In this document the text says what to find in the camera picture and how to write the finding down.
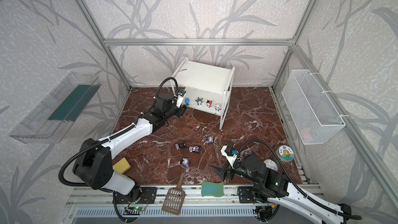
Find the small grey bunny figure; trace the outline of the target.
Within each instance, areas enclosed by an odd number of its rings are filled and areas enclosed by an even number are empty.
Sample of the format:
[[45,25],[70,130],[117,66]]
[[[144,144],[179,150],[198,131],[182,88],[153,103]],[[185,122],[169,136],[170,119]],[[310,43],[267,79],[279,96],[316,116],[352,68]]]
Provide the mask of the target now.
[[203,99],[198,97],[198,98],[196,99],[196,103],[197,103],[198,106],[201,106],[202,103],[203,103]]

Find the red hat Doraemon figure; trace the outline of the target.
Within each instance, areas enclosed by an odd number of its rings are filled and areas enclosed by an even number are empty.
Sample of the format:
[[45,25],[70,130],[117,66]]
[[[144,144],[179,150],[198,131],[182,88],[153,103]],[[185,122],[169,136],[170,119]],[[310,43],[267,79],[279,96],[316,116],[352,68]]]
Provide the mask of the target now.
[[211,108],[211,107],[212,107],[212,101],[207,100],[206,106],[207,106],[208,108]]

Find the purple dress Kuromi figure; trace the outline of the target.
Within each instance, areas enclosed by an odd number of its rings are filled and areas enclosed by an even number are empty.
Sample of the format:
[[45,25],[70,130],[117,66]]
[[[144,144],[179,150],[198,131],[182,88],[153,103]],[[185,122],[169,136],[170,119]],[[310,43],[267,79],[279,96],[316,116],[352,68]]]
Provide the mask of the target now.
[[213,136],[207,135],[204,138],[204,144],[212,144],[215,142],[215,138]]

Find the purple bat Kuromi figure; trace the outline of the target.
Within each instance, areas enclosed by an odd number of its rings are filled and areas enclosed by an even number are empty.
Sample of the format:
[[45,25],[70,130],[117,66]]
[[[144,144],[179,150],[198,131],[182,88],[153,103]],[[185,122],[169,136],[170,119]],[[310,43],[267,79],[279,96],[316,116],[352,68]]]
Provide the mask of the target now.
[[200,153],[200,146],[190,146],[189,147],[189,152],[190,153],[197,153],[197,154],[199,154]]

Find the white hooded Doraemon figure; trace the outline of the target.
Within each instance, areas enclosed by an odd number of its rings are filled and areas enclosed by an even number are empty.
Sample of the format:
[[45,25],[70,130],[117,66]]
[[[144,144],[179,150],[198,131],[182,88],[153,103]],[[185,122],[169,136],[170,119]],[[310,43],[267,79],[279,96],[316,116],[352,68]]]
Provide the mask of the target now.
[[222,105],[221,104],[215,104],[215,110],[217,112],[221,111],[221,109],[222,109]]

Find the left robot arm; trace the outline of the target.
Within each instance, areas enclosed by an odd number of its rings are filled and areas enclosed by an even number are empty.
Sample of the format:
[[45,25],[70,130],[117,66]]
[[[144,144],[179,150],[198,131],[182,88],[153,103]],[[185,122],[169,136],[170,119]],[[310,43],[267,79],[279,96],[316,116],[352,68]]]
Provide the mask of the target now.
[[[173,94],[160,94],[162,86],[168,81],[175,84]],[[94,190],[117,192],[131,198],[139,195],[139,184],[115,171],[112,160],[135,142],[167,125],[171,117],[181,118],[187,109],[187,105],[182,103],[185,94],[174,77],[166,78],[157,89],[152,105],[140,113],[132,124],[99,140],[85,140],[80,151],[61,166],[59,181],[66,186],[89,186]]]

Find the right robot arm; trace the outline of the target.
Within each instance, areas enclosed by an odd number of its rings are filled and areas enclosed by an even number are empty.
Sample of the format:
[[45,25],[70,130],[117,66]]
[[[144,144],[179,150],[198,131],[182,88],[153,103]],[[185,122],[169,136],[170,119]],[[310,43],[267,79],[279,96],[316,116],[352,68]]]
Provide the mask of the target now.
[[222,181],[232,180],[234,176],[249,180],[253,182],[249,194],[251,201],[283,206],[313,224],[345,224],[349,220],[362,220],[362,216],[352,214],[349,205],[330,203],[304,190],[294,182],[279,158],[276,160],[282,167],[283,173],[268,168],[255,155],[248,155],[242,159],[243,148],[251,143],[261,143],[272,150],[268,143],[256,139],[248,141],[239,150],[224,145],[221,154],[227,159],[228,165],[223,168],[211,167]]

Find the white two-tier metal shelf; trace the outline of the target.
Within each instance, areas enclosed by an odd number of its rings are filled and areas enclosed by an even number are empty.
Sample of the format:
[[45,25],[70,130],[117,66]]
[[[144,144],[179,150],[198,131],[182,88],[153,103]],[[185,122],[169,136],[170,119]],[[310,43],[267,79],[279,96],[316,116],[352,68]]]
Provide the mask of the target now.
[[[232,84],[235,68],[222,68],[185,59],[174,71],[173,77],[179,87],[186,91],[189,98],[189,108],[220,117],[219,129],[222,130],[230,106]],[[197,98],[203,103],[198,106]],[[206,106],[207,100],[212,101],[212,107]],[[215,110],[215,104],[221,104],[221,111]]]

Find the black Kuromi figure lying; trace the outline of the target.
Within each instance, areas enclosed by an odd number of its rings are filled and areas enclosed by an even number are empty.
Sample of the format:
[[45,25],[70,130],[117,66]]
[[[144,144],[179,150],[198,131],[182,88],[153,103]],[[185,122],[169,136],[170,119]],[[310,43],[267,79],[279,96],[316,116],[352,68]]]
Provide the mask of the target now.
[[175,144],[175,147],[177,150],[180,150],[180,149],[186,148],[187,146],[186,146],[185,142],[180,142],[180,143]]

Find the silver tin can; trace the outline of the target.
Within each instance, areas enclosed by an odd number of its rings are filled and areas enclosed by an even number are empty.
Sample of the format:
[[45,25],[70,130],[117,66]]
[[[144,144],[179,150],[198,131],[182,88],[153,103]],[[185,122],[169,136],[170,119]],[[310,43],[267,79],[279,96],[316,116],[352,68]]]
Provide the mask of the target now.
[[266,159],[264,160],[264,164],[266,165],[267,168],[274,171],[278,171],[278,164],[275,161],[271,159]]

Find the brown plastic litter scoop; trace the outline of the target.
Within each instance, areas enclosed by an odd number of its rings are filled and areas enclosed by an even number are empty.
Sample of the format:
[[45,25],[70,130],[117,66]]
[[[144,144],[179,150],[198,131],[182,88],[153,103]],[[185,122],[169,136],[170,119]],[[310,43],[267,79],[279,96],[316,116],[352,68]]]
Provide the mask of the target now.
[[173,215],[180,215],[186,193],[182,189],[186,171],[183,170],[176,187],[170,188],[165,196],[162,211]]

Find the round tape roll cartoon label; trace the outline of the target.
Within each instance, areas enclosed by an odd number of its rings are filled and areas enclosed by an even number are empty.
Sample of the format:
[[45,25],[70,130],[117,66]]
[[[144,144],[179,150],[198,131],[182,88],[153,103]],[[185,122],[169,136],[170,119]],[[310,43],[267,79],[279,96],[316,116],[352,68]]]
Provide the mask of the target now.
[[287,145],[279,146],[276,150],[276,155],[282,164],[287,164],[294,160],[294,151]]

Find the yellow green sponge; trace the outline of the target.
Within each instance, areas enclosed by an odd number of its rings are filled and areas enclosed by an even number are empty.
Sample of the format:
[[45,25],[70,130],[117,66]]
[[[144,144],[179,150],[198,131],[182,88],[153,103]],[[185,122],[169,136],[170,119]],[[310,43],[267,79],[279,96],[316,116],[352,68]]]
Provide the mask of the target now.
[[124,174],[131,168],[131,165],[129,162],[126,160],[126,158],[122,158],[119,160],[117,163],[113,165],[113,170],[115,172],[118,172],[120,174]]

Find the small circuit board with LED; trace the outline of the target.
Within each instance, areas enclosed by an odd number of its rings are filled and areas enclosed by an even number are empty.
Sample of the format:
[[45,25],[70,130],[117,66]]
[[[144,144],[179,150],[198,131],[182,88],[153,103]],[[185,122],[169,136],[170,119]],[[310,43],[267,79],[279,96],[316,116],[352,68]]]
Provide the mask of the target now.
[[144,212],[146,210],[146,206],[135,206],[135,207],[126,207],[125,212],[131,215],[137,214],[139,212]]

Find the clear plastic wall tray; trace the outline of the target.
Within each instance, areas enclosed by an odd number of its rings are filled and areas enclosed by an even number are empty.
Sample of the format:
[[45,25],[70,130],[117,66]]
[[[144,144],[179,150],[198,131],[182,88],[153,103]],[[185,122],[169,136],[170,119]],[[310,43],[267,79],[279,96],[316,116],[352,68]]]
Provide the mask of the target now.
[[25,144],[57,144],[97,93],[98,76],[71,72],[9,134]]

